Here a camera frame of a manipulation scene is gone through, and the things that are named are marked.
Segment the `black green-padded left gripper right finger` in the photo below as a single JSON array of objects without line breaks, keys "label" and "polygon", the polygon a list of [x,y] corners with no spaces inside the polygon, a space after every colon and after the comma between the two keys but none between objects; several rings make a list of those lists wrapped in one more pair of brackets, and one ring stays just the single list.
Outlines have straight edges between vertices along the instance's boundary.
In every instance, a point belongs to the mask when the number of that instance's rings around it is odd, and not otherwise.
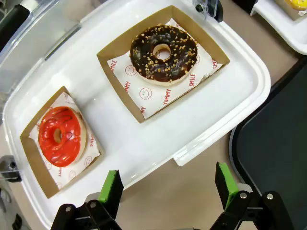
[{"label": "black green-padded left gripper right finger", "polygon": [[215,185],[224,211],[212,230],[237,230],[244,221],[253,222],[258,230],[294,229],[279,193],[268,191],[259,195],[247,184],[239,187],[226,163],[216,163]]}]

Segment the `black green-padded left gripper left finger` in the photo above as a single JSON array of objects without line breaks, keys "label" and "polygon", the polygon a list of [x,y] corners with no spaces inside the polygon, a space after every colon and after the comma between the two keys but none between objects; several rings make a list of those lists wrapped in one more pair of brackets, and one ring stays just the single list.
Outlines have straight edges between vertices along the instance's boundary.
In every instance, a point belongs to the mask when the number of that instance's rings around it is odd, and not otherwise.
[{"label": "black green-padded left gripper left finger", "polygon": [[52,230],[120,230],[116,216],[124,186],[118,170],[110,170],[98,199],[76,207],[63,204],[55,216]]}]

